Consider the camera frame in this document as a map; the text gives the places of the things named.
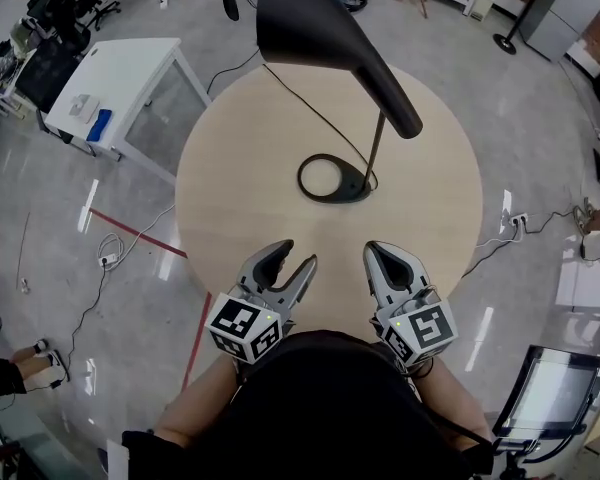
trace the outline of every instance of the black stand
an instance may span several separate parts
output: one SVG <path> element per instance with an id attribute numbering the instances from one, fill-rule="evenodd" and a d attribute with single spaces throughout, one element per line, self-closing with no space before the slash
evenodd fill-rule
<path id="1" fill-rule="evenodd" d="M 501 34 L 493 34 L 493 40 L 496 42 L 496 44 L 500 47 L 500 49 L 502 51 L 507 52 L 509 55 L 516 54 L 516 47 L 511 42 L 511 39 L 513 38 L 513 34 L 516 33 L 518 28 L 520 28 L 520 24 L 522 23 L 522 20 L 527 17 L 527 14 L 529 14 L 529 11 L 531 10 L 531 6 L 534 4 L 535 1 L 536 0 L 529 0 L 527 2 L 527 5 L 524 7 L 522 12 L 520 13 L 520 16 L 518 16 L 518 19 L 513 24 L 513 27 L 507 34 L 507 37 L 504 37 Z"/>
<path id="2" fill-rule="evenodd" d="M 382 137 L 382 129 L 384 128 L 385 116 L 382 112 L 378 115 L 378 124 L 376 125 L 376 133 L 373 138 L 373 146 L 371 147 L 371 155 L 369 156 L 369 162 L 367 163 L 367 172 L 362 174 L 349 162 L 345 162 L 337 156 L 328 155 L 321 153 L 318 155 L 312 155 L 307 158 L 298 169 L 298 185 L 302 193 L 313 201 L 318 203 L 328 204 L 344 204 L 344 203 L 355 203 L 356 201 L 362 201 L 369 197 L 371 194 L 371 173 L 373 171 L 373 164 L 376 160 L 376 154 L 378 153 L 378 146 L 380 145 L 380 138 Z M 326 196 L 319 196 L 312 194 L 302 183 L 302 171 L 311 162 L 316 160 L 327 160 L 335 165 L 340 171 L 340 185 L 331 194 Z"/>

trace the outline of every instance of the monitor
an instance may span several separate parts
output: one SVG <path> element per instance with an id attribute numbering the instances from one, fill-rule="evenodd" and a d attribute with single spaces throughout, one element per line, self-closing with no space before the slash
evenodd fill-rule
<path id="1" fill-rule="evenodd" d="M 564 439 L 589 407 L 600 357 L 531 345 L 493 433 L 507 439 Z"/>

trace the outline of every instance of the black strap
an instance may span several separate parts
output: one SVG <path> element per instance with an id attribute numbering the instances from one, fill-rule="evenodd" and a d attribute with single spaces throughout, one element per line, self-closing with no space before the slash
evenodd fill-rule
<path id="1" fill-rule="evenodd" d="M 425 411 L 427 412 L 427 415 L 436 423 L 439 423 L 440 425 L 444 425 L 445 427 L 450 428 L 454 432 L 457 432 L 460 435 L 468 437 L 469 439 L 473 439 L 476 443 L 478 443 L 482 446 L 488 446 L 489 448 L 491 448 L 493 446 L 493 443 L 491 441 L 489 441 L 488 439 L 485 439 L 484 437 L 479 436 L 475 432 L 471 432 L 471 430 L 461 427 L 457 423 L 454 423 L 453 421 L 448 420 L 447 418 L 445 418 L 444 416 L 441 416 L 440 414 L 438 414 L 434 410 L 430 409 L 426 405 L 424 405 L 424 408 L 425 408 Z"/>

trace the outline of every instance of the black desk lamp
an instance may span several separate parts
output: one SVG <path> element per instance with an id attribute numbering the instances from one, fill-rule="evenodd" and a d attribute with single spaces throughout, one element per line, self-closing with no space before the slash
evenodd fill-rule
<path id="1" fill-rule="evenodd" d="M 298 170 L 300 189 L 314 201 L 353 203 L 366 198 L 371 193 L 369 178 L 385 118 L 404 139 L 422 131 L 422 121 L 402 87 L 338 0 L 258 0 L 256 26 L 266 61 L 351 71 L 380 107 L 366 174 L 328 154 L 307 158 Z M 327 160 L 339 169 L 340 185 L 331 194 L 312 194 L 303 185 L 302 171 L 314 160 Z"/>

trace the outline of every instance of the lamp stem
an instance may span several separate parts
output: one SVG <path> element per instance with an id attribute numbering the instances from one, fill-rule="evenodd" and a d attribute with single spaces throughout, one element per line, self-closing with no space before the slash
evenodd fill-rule
<path id="1" fill-rule="evenodd" d="M 378 153 L 378 146 L 380 145 L 380 139 L 382 137 L 382 129 L 384 128 L 385 120 L 386 117 L 382 111 L 380 111 L 378 114 L 378 124 L 376 124 L 376 134 L 373 137 L 373 146 L 371 146 L 371 155 L 369 156 L 369 162 L 367 163 L 367 172 L 364 175 L 364 183 L 362 184 L 361 191 L 365 189 L 367 183 L 369 183 L 369 179 L 371 178 L 373 164 L 376 161 L 376 154 Z"/>

